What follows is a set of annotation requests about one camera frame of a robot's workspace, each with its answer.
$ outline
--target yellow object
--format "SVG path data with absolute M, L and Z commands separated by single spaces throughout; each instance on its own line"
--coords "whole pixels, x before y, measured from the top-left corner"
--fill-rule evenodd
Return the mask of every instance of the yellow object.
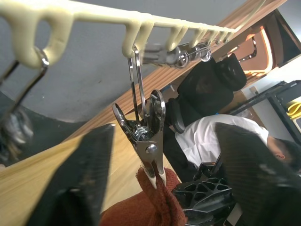
M 134 120 L 131 113 L 128 119 Z M 116 124 L 103 210 L 141 191 L 136 178 L 141 162 Z M 83 136 L 66 141 L 0 171 L 0 225 L 23 226 L 55 170 L 77 148 Z M 163 165 L 171 169 L 166 157 Z
M 287 115 L 291 119 L 299 118 L 301 116 L 301 102 L 294 102 L 288 107 Z
M 12 29 L 13 49 L 16 60 L 32 68 L 40 67 L 40 58 L 34 46 L 35 32 L 40 20 L 51 26 L 49 43 L 44 49 L 50 65 L 56 63 L 64 53 L 74 21 L 124 24 L 126 36 L 122 45 L 125 57 L 134 57 L 132 46 L 142 50 L 153 27 L 171 29 L 166 49 L 173 50 L 190 29 L 195 34 L 190 47 L 196 46 L 206 36 L 207 41 L 217 37 L 217 43 L 230 40 L 266 0 L 261 0 L 236 29 L 194 23 L 186 20 L 153 16 L 137 11 L 127 11 L 86 4 L 70 0 L 0 0 L 0 16 L 4 17 Z

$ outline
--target wooden panel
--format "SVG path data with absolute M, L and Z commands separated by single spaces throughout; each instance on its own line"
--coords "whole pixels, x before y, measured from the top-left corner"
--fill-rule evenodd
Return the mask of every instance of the wooden panel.
M 127 118 L 133 120 L 135 115 L 132 113 Z M 76 137 L 0 171 L 1 226 L 24 225 L 49 179 L 81 139 L 82 136 Z M 171 169 L 165 157 L 163 164 Z M 141 191 L 135 176 L 140 165 L 140 159 L 117 124 L 103 210 Z
M 225 18 L 223 21 L 221 21 L 218 25 L 219 26 L 225 26 L 229 28 L 236 28 L 240 25 L 240 23 L 244 20 L 246 15 L 248 15 L 254 6 L 258 4 L 260 0 L 248 0 L 245 2 L 241 7 L 236 9 L 231 15 L 229 15 L 227 18 Z M 234 37 L 239 35 L 241 32 L 246 30 L 248 27 L 253 25 L 254 23 L 258 22 L 262 18 L 264 18 L 267 14 L 278 8 L 280 5 L 282 5 L 286 0 L 267 0 L 265 4 L 262 6 L 262 8 L 257 12 L 256 15 L 239 31 L 235 34 Z M 144 80 L 143 80 L 143 86 L 144 86 L 144 94 L 146 97 L 149 97 L 151 92 L 154 89 L 162 89 L 169 83 L 171 83 L 173 80 L 190 70 L 192 67 L 194 67 L 198 62 L 194 62 L 189 64 L 184 69 L 174 69 L 174 68 L 168 68 L 168 67 L 161 67 L 151 74 L 149 74 Z M 140 103 L 140 97 L 137 95 L 137 101 Z M 123 94 L 121 97 L 119 97 L 116 101 L 122 111 L 124 113 L 130 112 L 133 107 L 133 101 L 132 101 L 132 92 L 131 90 L 128 90 L 125 94 Z M 111 105 L 106 107 L 103 111 L 101 111 L 97 116 L 89 120 L 85 125 L 83 125 L 81 128 L 79 128 L 77 131 L 75 131 L 72 135 L 70 135 L 68 139 L 74 138 L 80 134 L 86 133 L 89 130 L 99 127 L 101 125 L 104 125 L 112 120 L 114 120 L 114 114 L 111 110 Z

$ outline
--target red cloth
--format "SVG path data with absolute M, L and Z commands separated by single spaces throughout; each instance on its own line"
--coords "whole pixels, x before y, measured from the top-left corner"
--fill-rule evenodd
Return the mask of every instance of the red cloth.
M 100 226 L 184 226 L 185 214 L 171 193 L 180 182 L 172 170 L 165 172 L 166 187 L 156 173 L 157 189 L 154 189 L 140 168 L 136 176 L 143 191 L 103 212 Z

